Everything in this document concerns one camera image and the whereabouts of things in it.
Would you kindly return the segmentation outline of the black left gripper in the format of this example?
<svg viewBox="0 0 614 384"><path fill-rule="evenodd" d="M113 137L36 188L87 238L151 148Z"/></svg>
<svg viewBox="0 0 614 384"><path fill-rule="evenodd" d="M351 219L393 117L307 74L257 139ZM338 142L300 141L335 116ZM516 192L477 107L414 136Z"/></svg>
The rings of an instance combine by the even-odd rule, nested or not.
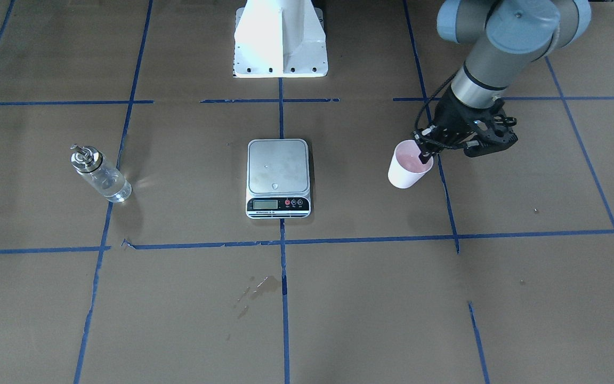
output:
<svg viewBox="0 0 614 384"><path fill-rule="evenodd" d="M453 90L446 90L434 110L431 138L415 129L417 146L434 148L419 153L421 163L433 158L431 151L462 149L466 156L476 157L509 149L518 141L513 130L517 119L507 116L504 104L502 98L497 98L492 107L476 109L460 102Z"/></svg>

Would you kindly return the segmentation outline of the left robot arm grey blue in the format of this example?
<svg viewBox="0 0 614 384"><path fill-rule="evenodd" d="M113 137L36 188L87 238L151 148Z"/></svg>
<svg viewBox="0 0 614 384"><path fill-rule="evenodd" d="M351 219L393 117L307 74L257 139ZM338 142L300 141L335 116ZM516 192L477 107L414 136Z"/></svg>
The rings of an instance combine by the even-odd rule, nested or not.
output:
<svg viewBox="0 0 614 384"><path fill-rule="evenodd" d="M588 1L444 2L437 33L472 48L434 92L440 100L428 124L414 122L420 162L444 150L475 158L513 146L517 120L504 111L505 90L530 63L578 39L591 19Z"/></svg>

